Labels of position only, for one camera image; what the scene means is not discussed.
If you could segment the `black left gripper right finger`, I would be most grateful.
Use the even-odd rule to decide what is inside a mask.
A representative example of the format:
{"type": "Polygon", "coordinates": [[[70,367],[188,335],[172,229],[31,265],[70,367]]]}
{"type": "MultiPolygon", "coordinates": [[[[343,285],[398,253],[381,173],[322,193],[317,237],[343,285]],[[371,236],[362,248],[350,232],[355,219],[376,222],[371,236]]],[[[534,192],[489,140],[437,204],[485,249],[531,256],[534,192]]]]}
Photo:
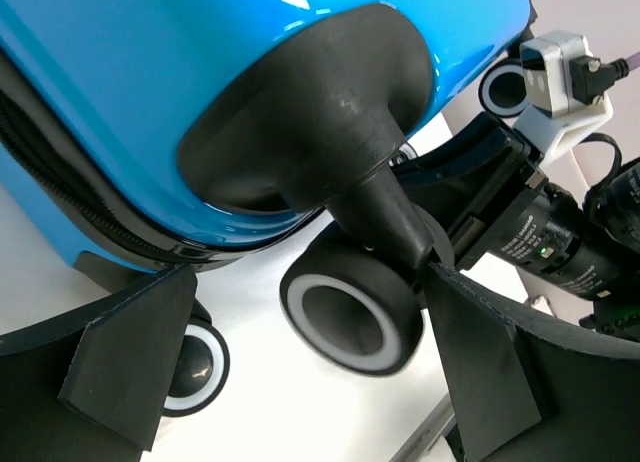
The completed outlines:
{"type": "Polygon", "coordinates": [[[439,263],[425,268],[423,284],[467,460],[638,460],[638,344],[439,263]]]}

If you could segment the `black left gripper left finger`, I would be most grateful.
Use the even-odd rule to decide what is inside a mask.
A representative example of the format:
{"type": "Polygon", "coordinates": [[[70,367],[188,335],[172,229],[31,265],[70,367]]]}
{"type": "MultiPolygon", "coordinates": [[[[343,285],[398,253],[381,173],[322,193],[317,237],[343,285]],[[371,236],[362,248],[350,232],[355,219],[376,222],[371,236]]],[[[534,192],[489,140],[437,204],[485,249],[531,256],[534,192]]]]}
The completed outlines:
{"type": "Polygon", "coordinates": [[[138,461],[152,448],[197,281],[188,266],[1,337],[4,461],[138,461]]]}

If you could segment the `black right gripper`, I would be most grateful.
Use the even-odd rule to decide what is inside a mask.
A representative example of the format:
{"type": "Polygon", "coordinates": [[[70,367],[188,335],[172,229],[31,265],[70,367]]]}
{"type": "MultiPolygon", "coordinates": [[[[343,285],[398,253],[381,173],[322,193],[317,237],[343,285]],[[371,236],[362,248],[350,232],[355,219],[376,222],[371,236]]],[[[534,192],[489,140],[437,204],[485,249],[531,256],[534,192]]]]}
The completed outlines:
{"type": "Polygon", "coordinates": [[[498,238],[506,217],[531,201],[527,180],[541,153],[486,112],[433,151],[399,165],[409,199],[446,231],[455,268],[471,268],[498,238]]]}

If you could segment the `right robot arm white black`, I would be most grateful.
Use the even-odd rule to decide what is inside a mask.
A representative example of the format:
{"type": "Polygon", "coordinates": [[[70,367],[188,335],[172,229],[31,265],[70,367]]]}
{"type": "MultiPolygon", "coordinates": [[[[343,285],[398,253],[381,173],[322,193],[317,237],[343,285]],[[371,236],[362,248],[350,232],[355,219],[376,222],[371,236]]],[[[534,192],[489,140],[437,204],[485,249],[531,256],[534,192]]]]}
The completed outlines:
{"type": "Polygon", "coordinates": [[[638,252],[597,219],[602,192],[579,204],[549,181],[541,162],[521,133],[481,113],[442,146],[392,170],[446,231],[457,270],[490,253],[591,302],[581,327],[638,341],[638,252]]]}

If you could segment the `blue kids suitcase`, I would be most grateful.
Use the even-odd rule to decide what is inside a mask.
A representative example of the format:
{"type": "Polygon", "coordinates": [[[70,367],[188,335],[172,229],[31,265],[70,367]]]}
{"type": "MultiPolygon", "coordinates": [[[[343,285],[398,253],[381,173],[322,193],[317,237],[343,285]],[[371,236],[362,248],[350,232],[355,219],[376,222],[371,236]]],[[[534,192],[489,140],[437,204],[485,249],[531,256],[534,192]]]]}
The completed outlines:
{"type": "Polygon", "coordinates": [[[1,0],[1,183],[67,263],[210,268],[323,211],[353,249],[283,283],[303,339],[385,377],[435,234],[389,162],[518,39],[532,0],[1,0]]]}

